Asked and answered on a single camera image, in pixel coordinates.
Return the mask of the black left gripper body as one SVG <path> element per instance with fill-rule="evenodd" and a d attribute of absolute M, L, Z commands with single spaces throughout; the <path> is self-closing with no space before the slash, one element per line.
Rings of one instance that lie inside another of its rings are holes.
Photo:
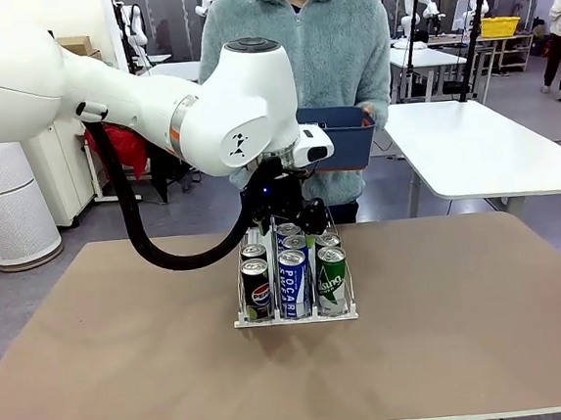
<path fill-rule="evenodd" d="M 305 206 L 304 169 L 287 168 L 275 157 L 261 160 L 242 192 L 251 219 L 299 215 Z"/>

